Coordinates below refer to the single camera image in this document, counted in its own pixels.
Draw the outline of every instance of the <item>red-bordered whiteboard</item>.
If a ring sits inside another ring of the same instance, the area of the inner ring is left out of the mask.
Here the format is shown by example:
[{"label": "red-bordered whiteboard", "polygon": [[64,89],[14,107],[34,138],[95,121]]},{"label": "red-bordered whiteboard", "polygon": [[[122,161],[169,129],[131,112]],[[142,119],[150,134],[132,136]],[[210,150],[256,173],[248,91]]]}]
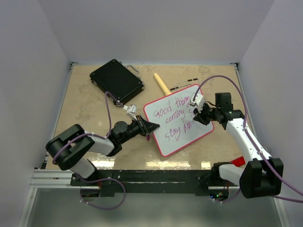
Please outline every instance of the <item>red-bordered whiteboard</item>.
[{"label": "red-bordered whiteboard", "polygon": [[214,130],[212,122],[203,125],[193,121],[194,108],[189,105],[189,101],[198,88],[194,84],[148,103],[143,108],[147,120],[160,125],[153,135],[159,151],[165,157]]}]

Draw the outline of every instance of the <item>tabletop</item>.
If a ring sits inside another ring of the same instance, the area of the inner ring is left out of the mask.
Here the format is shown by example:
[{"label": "tabletop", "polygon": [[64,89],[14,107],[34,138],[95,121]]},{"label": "tabletop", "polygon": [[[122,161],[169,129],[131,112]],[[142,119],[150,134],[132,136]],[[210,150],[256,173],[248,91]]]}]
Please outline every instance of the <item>tabletop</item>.
[{"label": "tabletop", "polygon": [[[55,136],[79,124],[86,131],[105,136],[109,129],[104,93],[90,81],[89,74],[101,65],[76,65],[72,69],[64,102],[56,126]],[[239,85],[232,65],[134,65],[145,83],[145,90],[126,105],[137,105],[137,115],[145,118],[143,106],[164,96],[163,91],[153,78],[158,73],[168,88],[187,79],[198,78],[200,83],[212,75],[225,75]],[[231,82],[223,78],[214,78],[202,87],[207,101],[214,103],[216,92],[230,92],[234,109],[244,113],[241,98]],[[109,101],[112,124],[117,121],[131,123],[125,110]],[[122,150],[114,157],[87,152],[84,158],[89,159],[98,169],[133,169],[133,170],[166,170],[166,169],[210,169],[213,163],[232,161],[242,156],[233,138],[219,123],[214,122],[214,131],[195,141],[177,153],[163,157],[153,136],[149,141],[143,136],[136,136],[122,145]],[[50,158],[46,169],[58,169]]]}]

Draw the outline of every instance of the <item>black case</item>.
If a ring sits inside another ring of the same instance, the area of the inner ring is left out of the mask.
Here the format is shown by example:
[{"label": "black case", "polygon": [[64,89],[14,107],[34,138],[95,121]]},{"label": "black case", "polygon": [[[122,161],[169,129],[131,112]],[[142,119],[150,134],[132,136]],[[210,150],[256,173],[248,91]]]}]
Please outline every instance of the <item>black case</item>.
[{"label": "black case", "polygon": [[133,97],[144,90],[144,83],[129,71],[122,63],[113,59],[93,71],[91,82],[103,92],[110,92],[121,103],[126,104]]}]

